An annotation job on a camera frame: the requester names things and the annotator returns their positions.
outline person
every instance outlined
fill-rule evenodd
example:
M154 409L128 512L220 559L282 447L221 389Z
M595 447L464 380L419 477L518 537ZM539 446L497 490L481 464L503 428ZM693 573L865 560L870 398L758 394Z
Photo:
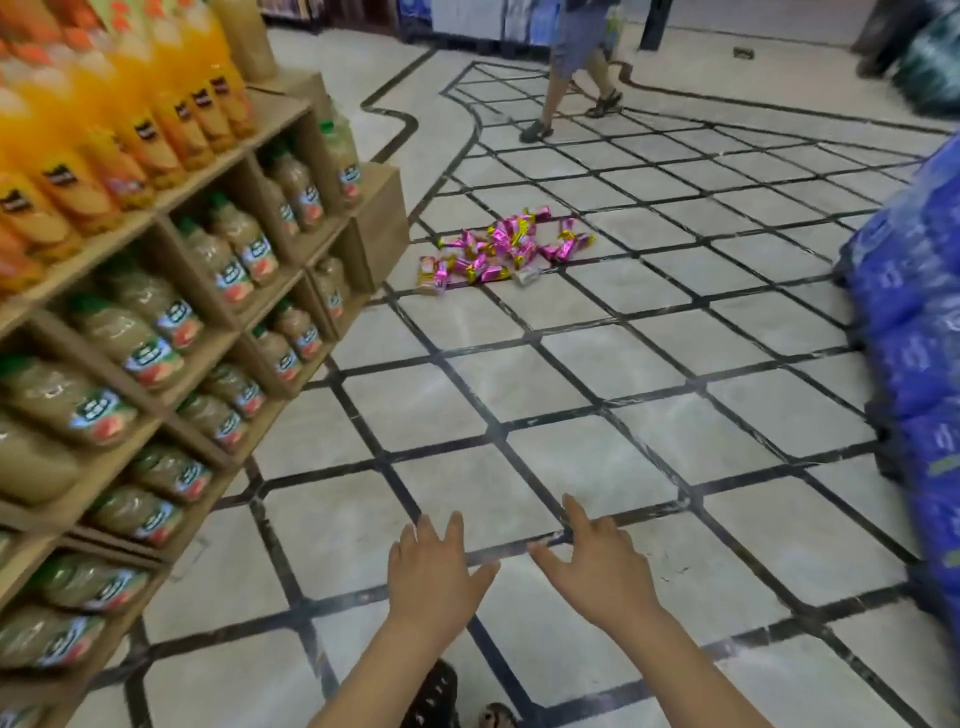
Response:
M564 496L564 507L572 560L562 561L544 544L530 544L530 556L570 606L626 653L672 728L772 728L660 606L650 565L630 535L609 517L591 522L572 496ZM459 513L442 540L425 515L416 531L404 526L390 549L390 612L309 728L440 725L430 712L448 706L456 691L452 669L439 658L467 627L498 570L498 563L488 563L468 572ZM414 703L418 710L411 714ZM512 719L504 711L488 706L480 727L509 728L500 719Z
M550 52L550 83L540 118L520 132L520 141L534 144L553 133L553 117L566 95L573 74L585 68L599 94L587 116L599 119L614 111L623 94L610 80L610 67L602 46L607 35L607 11L618 0L560 0L557 38Z

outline shoe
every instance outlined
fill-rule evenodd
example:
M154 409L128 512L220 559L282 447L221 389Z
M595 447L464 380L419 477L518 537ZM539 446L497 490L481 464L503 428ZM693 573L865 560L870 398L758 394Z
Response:
M520 141L524 144L536 144L553 133L553 127L544 127L543 122L537 119L533 124L520 132Z
M597 99L597 103L593 109L587 111L587 116L591 119L599 119L601 116L606 116L620 106L621 101L623 101L623 94L615 90L606 99Z

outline candy pile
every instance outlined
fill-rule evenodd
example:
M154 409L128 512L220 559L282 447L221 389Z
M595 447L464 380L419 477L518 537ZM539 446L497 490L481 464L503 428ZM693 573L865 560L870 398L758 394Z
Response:
M560 221L553 245L537 245L537 223L551 217L549 207L499 220L485 231L464 230L459 237L441 240L438 255L420 259L414 290L438 295L446 290L452 276L467 283L486 283L513 278L527 285L551 263L565 263L571 255L593 242L593 235L573 231L573 218Z

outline bottle label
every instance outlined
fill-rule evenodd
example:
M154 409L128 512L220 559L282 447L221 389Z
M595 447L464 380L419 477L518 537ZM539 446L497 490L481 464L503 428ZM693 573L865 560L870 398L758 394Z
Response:
M250 272L253 280L264 280L280 267L270 247L270 241L263 234L244 248L240 255L243 258L244 267Z
M145 574L141 571L119 569L96 596L90 599L81 609L85 612L111 612L119 609L139 592Z
M166 334L174 349L186 349L204 327L186 301L174 301L154 325Z
M135 541L145 541L152 546L162 546L170 535L170 519L178 513L173 503L162 500L150 518L133 532Z
M151 339L134 349L124 369L147 387L153 387L183 366L183 358L161 338Z
M217 288L224 292L227 303L240 303L253 292L253 283L236 258L227 264L216 280Z
M77 662L93 644L90 633L101 623L95 617L74 617L35 662L35 667L64 667Z
M127 426L135 410L109 389L95 389L70 418L70 429L85 430L90 439L108 443Z
M233 404L236 405L240 413L248 420L253 417L263 405L266 398L260 391L260 385L252 381L244 391L233 398Z
M187 500L195 500L210 482L210 471L203 463L191 460L177 478L177 492Z
M320 193L312 184L300 194L300 213L303 219L315 223L324 216L324 206L320 203Z
M300 360L297 359L297 355L293 353L293 350L284 354L276 363L276 373L279 374L280 378L284 381L290 381L296 378L300 373L300 369Z

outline tile floor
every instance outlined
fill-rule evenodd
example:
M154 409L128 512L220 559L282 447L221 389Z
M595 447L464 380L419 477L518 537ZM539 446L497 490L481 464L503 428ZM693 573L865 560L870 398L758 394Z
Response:
M827 281L917 157L751 128L733 104L723 125L598 122L576 93L556 134L521 149L515 120L543 85L479 61L444 92L475 143L419 206L418 242L71 728L301 728L385 617L396 533L453 509L471 563L503 560L446 655L465 726L490 700L543 728L665 726L524 554L544 537L568 553L564 492L627 528L663 603L778 728L958 724L944 635L905 596L917 546L876 471L870 385ZM427 238L540 205L594 246L529 288L413 293Z

